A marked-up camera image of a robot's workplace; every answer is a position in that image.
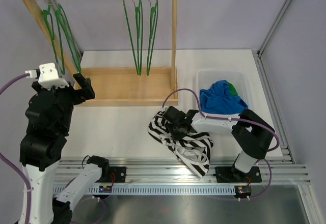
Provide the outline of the green tank top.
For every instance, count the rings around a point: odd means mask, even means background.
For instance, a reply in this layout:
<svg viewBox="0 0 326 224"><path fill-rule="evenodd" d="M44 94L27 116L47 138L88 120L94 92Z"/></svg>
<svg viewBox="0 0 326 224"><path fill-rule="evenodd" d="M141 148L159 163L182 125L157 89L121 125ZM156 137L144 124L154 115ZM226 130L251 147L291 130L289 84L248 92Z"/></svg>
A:
<svg viewBox="0 0 326 224"><path fill-rule="evenodd" d="M234 85L232 83L228 82L228 86L229 86L229 90L230 90L230 95L238 96L238 92L237 92L236 88L234 87Z"/></svg>

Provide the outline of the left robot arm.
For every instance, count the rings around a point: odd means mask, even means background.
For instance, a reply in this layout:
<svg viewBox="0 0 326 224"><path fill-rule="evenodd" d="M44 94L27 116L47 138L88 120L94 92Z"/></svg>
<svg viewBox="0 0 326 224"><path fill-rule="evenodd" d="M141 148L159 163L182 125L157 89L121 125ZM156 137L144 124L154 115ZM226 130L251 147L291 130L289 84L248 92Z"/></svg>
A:
<svg viewBox="0 0 326 224"><path fill-rule="evenodd" d="M91 156L82 172L59 194L53 195L53 184L62 149L67 142L75 105L94 99L89 78L74 74L80 89L56 77L57 85L49 88L41 80L32 88L37 92L25 112L26 135L20 144L20 158L25 181L23 208L18 223L70 223L73 210L95 182L110 177L110 163L100 156Z"/></svg>

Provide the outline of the black white striped tank top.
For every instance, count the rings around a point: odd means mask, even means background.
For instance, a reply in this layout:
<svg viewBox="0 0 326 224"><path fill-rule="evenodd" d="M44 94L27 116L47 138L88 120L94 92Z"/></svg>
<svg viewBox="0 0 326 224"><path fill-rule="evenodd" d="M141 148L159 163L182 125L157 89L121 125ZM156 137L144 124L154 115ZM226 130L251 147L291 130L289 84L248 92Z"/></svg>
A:
<svg viewBox="0 0 326 224"><path fill-rule="evenodd" d="M168 131L170 123L162 116L163 112L159 111L151 119L148 125L149 135L173 152L195 175L204 177L210 167L213 147L209 133L191 132L184 138L175 140Z"/></svg>

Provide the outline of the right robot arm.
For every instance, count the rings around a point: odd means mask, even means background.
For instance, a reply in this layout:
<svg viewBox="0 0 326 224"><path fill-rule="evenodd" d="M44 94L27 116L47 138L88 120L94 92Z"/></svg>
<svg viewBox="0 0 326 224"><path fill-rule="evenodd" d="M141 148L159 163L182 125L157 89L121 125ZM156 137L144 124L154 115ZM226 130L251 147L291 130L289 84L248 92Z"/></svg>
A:
<svg viewBox="0 0 326 224"><path fill-rule="evenodd" d="M232 166L216 170L218 182L245 183L254 180L254 164L265 159L272 140L277 138L275 130L250 109L245 109L240 114L217 117L195 109L185 113L170 106L162 117L167 121L167 128L174 139L184 139L195 132L233 136L241 147L241 152Z"/></svg>

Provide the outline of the blue tank top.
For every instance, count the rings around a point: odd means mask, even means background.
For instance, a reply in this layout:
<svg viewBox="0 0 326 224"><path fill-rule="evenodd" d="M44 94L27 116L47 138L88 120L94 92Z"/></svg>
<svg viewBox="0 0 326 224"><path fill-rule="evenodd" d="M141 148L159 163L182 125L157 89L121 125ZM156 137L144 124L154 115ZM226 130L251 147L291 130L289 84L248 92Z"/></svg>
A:
<svg viewBox="0 0 326 224"><path fill-rule="evenodd" d="M240 114L249 108L239 95L230 95L227 80L219 80L209 89L201 89L199 99L201 110L209 114Z"/></svg>

